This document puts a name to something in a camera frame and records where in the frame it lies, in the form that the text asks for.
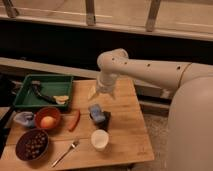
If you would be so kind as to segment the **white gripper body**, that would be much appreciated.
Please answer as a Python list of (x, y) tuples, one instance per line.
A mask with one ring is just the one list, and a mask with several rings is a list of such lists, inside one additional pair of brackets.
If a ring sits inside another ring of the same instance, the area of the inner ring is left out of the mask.
[(96, 90), (99, 93), (111, 93), (115, 87), (115, 80), (111, 77), (99, 75), (96, 80)]

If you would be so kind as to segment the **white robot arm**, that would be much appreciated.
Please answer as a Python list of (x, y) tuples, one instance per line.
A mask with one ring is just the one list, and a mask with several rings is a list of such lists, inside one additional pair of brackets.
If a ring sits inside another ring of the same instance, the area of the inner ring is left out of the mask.
[(124, 49), (100, 54), (90, 96), (113, 94), (126, 75), (174, 93), (168, 118), (167, 171), (213, 171), (213, 65), (135, 60)]

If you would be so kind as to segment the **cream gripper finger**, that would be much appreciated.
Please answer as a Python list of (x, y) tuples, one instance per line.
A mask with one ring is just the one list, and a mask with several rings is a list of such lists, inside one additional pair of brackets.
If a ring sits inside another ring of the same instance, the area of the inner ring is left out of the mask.
[(88, 99), (92, 100), (93, 98), (95, 98), (98, 95), (97, 91), (96, 91), (96, 87), (93, 86), (88, 93)]
[(109, 93), (109, 94), (110, 94), (110, 97), (111, 97), (113, 100), (116, 100), (114, 92), (111, 92), (111, 93)]

